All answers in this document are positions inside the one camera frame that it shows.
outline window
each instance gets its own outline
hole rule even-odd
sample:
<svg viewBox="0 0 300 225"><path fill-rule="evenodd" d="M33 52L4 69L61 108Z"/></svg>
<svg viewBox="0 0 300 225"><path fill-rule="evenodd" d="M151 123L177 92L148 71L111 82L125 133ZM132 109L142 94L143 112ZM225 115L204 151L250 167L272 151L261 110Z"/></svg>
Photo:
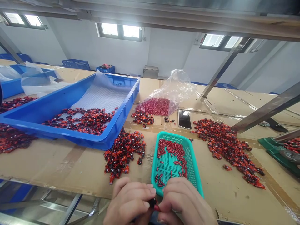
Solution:
<svg viewBox="0 0 300 225"><path fill-rule="evenodd" d="M236 36L205 34L202 45L200 45L199 48L229 52L234 47L239 38L240 37ZM249 47L253 40L253 38L249 38L240 52L245 52L245 50Z"/></svg>
<svg viewBox="0 0 300 225"><path fill-rule="evenodd" d="M142 28L112 23L96 23L98 36L128 41L142 41Z"/></svg>
<svg viewBox="0 0 300 225"><path fill-rule="evenodd" d="M34 15L20 15L17 13L1 13L7 26L24 27L45 30L40 19Z"/></svg>

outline green metal stand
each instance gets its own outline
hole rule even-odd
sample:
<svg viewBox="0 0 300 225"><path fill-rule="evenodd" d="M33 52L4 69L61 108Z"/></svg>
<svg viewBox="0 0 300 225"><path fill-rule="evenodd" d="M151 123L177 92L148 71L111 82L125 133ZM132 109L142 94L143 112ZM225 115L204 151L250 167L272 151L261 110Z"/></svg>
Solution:
<svg viewBox="0 0 300 225"><path fill-rule="evenodd" d="M276 159L281 165L287 168L292 174L297 178L300 178L300 169L297 165L287 158L282 156L279 151L286 150L283 145L275 140L272 137L265 137L258 139L258 142L266 149L266 152L269 153L274 159Z"/></svg>

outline cardboard box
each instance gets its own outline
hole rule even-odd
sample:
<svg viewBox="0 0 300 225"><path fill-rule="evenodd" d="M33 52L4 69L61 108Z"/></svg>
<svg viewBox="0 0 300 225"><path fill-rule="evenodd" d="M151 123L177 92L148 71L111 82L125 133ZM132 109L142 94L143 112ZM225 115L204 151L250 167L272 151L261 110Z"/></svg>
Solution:
<svg viewBox="0 0 300 225"><path fill-rule="evenodd" d="M158 77L158 67L145 66L143 72L144 78L157 79Z"/></svg>

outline finger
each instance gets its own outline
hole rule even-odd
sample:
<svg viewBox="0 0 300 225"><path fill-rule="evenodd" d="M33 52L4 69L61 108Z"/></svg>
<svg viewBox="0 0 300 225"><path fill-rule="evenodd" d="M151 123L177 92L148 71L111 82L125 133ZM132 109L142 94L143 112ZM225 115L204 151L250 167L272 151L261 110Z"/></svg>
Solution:
<svg viewBox="0 0 300 225"><path fill-rule="evenodd" d="M124 196L124 203L130 202L134 199L141 199L142 201L149 201L150 199L154 198L156 195L155 188L144 188L144 189L132 189L129 190L126 195Z"/></svg>
<svg viewBox="0 0 300 225"><path fill-rule="evenodd" d="M157 221L163 224L184 225L181 219L174 212L160 212Z"/></svg>
<svg viewBox="0 0 300 225"><path fill-rule="evenodd" d="M112 199L114 199L118 195L120 190L128 183L130 183L129 177L122 177L121 179L117 180L115 186L113 187Z"/></svg>
<svg viewBox="0 0 300 225"><path fill-rule="evenodd" d="M139 215L139 217L135 220L135 225L148 225L150 221L150 217L153 213L153 209L148 209L148 211L142 215Z"/></svg>
<svg viewBox="0 0 300 225"><path fill-rule="evenodd" d="M140 199L134 199L120 207L119 215L122 219L122 222L124 224L128 224L138 215L146 213L149 207L150 204L148 202L143 202Z"/></svg>
<svg viewBox="0 0 300 225"><path fill-rule="evenodd" d="M140 182L130 182L126 184L120 192L122 194L126 194L128 191L133 190L133 189L142 189L142 188L149 188L153 187L152 184L145 184L145 183L140 183Z"/></svg>
<svg viewBox="0 0 300 225"><path fill-rule="evenodd" d="M179 183L184 183L188 188L188 190L190 190L190 192L192 193L191 198L194 200L194 202L196 201L201 203L202 205L209 206L207 202L199 194L198 190L194 187L194 185L192 185L192 183L189 182L188 179L186 179L185 177L174 177L168 181L167 186L171 184L178 185Z"/></svg>
<svg viewBox="0 0 300 225"><path fill-rule="evenodd" d="M168 213L175 210L182 213L185 224L203 224L201 217L195 209L193 203L184 194L168 192L164 193L162 202L159 204L159 208L163 213Z"/></svg>

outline hand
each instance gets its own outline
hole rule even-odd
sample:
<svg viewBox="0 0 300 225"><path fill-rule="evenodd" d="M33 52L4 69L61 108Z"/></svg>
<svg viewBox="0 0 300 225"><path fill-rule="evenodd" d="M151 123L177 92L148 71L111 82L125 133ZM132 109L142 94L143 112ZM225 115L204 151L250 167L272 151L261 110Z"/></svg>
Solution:
<svg viewBox="0 0 300 225"><path fill-rule="evenodd" d="M156 190L152 184L130 182L128 177L119 179L112 193L104 225L129 224L135 217L135 224L148 224L152 210L147 201L154 198Z"/></svg>
<svg viewBox="0 0 300 225"><path fill-rule="evenodd" d="M218 224L211 207L185 177L171 178L163 190L163 195L159 205L162 212L158 214L160 223L183 225L173 209L182 213L185 225Z"/></svg>

